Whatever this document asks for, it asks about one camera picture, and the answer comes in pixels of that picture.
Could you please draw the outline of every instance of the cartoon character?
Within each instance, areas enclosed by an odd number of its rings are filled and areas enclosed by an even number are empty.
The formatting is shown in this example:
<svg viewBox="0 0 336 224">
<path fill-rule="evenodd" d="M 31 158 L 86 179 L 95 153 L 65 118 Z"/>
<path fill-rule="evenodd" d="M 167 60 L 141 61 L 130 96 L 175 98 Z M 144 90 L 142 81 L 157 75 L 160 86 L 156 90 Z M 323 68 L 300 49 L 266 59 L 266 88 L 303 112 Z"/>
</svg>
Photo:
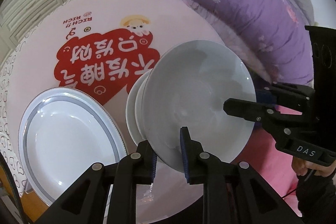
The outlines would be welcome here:
<svg viewBox="0 0 336 224">
<path fill-rule="evenodd" d="M 148 24 L 150 20 L 142 15 L 131 15 L 121 20 L 120 25 L 137 36 L 149 35 Z"/>
</svg>

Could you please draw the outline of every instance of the silver screw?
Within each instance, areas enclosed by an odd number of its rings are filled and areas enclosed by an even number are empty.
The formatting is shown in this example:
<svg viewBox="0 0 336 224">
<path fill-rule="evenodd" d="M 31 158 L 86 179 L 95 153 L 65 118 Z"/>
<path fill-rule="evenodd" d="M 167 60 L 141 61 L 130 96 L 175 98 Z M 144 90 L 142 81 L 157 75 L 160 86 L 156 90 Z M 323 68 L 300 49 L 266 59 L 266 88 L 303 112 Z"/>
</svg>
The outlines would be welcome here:
<svg viewBox="0 0 336 224">
<path fill-rule="evenodd" d="M 207 153 L 207 152 L 202 152 L 202 153 L 199 155 L 199 157 L 200 157 L 201 159 L 206 160 L 206 159 L 210 158 L 210 155 L 209 155 L 209 153 Z"/>
<path fill-rule="evenodd" d="M 250 165 L 246 161 L 242 161 L 239 163 L 240 168 L 247 169 Z"/>
<path fill-rule="evenodd" d="M 95 171 L 100 170 L 102 167 L 103 166 L 98 162 L 92 165 L 92 169 L 95 170 Z"/>
<path fill-rule="evenodd" d="M 137 160 L 141 157 L 141 154 L 138 152 L 132 153 L 131 154 L 131 159 Z"/>
<path fill-rule="evenodd" d="M 290 135 L 292 132 L 289 128 L 285 128 L 284 130 L 284 133 L 287 134 L 287 135 Z"/>
</svg>

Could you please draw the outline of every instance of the pink fabric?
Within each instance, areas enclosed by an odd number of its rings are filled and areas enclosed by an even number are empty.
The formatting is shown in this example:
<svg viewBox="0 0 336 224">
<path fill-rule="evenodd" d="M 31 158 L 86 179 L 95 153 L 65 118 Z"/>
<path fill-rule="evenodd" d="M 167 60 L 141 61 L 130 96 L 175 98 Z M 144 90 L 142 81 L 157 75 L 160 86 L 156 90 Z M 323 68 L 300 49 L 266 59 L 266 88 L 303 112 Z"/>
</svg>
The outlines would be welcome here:
<svg viewBox="0 0 336 224">
<path fill-rule="evenodd" d="M 281 113 L 298 114 L 298 112 L 279 107 Z M 297 185 L 297 177 L 292 169 L 292 156 L 275 148 L 275 140 L 271 134 L 262 128 L 256 129 L 235 162 L 248 162 L 280 195 L 285 196 Z M 295 192 L 284 199 L 286 203 L 300 216 L 297 208 Z"/>
</svg>

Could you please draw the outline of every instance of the pink tabletop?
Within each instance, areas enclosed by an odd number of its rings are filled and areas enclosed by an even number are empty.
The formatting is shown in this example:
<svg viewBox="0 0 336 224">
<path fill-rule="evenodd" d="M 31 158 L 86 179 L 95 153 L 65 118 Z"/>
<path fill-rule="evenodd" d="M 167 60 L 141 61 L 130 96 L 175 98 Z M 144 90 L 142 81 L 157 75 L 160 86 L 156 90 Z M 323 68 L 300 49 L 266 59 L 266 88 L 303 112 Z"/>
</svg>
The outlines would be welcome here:
<svg viewBox="0 0 336 224">
<path fill-rule="evenodd" d="M 100 102 L 136 150 L 126 125 L 128 92 L 171 47 L 207 39 L 222 42 L 201 16 L 180 0 L 73 0 L 46 17 L 22 42 L 8 93 L 8 129 L 18 155 L 18 129 L 31 100 L 46 89 L 70 86 Z M 55 138 L 59 145 L 64 140 Z M 138 189 L 139 221 L 171 216 L 195 202 L 202 186 L 157 167 L 152 186 Z"/>
</svg>

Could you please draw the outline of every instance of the smiley face drawing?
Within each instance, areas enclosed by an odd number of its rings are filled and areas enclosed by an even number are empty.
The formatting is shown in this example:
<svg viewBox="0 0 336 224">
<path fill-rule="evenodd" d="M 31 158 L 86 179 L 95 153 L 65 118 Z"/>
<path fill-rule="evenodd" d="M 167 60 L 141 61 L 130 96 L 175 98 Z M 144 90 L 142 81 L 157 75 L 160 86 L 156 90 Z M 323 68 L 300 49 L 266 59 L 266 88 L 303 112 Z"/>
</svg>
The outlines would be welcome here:
<svg viewBox="0 0 336 224">
<path fill-rule="evenodd" d="M 123 18 L 120 25 L 130 32 L 135 33 L 137 36 L 142 37 L 149 35 L 148 25 L 150 23 L 150 20 L 143 15 L 131 15 Z"/>
</svg>

